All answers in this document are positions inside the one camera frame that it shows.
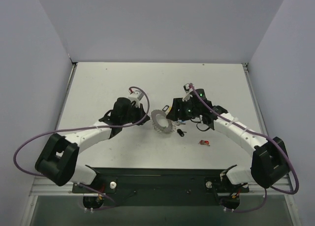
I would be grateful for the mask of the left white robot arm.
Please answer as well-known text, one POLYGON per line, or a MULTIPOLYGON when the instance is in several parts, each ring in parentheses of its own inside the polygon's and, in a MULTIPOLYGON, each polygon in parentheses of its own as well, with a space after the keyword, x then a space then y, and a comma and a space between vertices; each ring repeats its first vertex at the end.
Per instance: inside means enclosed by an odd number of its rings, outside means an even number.
POLYGON ((35 163, 35 169, 57 186, 73 182, 83 184, 90 192, 98 191, 101 180, 97 177, 97 171, 78 164, 78 156, 84 150, 115 137, 124 125, 139 126, 149 121, 150 117, 140 100, 137 97, 120 97, 113 109, 95 122, 91 129, 64 136, 58 133, 51 135, 35 163))

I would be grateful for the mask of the large metal keyring with keys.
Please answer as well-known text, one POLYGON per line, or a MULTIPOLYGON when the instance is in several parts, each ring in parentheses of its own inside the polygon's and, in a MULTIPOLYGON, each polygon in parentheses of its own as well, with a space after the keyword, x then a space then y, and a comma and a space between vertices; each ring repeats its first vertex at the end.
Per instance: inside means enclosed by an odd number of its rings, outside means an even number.
POLYGON ((170 106, 166 105, 162 109, 155 109, 151 112, 151 121, 153 124, 153 128, 158 133, 171 134, 175 130, 173 122, 166 117, 169 109, 170 106))

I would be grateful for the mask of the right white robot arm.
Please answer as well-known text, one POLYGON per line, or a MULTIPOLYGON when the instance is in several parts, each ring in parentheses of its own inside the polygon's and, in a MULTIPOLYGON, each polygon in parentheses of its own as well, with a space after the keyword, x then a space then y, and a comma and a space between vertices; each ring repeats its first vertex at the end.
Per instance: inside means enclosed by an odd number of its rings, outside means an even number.
POLYGON ((248 153, 252 159, 249 168, 235 164, 221 173, 221 179, 232 185, 257 183, 267 189, 290 171, 285 144, 280 138, 269 140, 247 128, 225 108, 207 100, 203 89, 190 89, 184 97, 174 98, 166 117, 171 121, 198 118, 208 129, 220 132, 248 153))

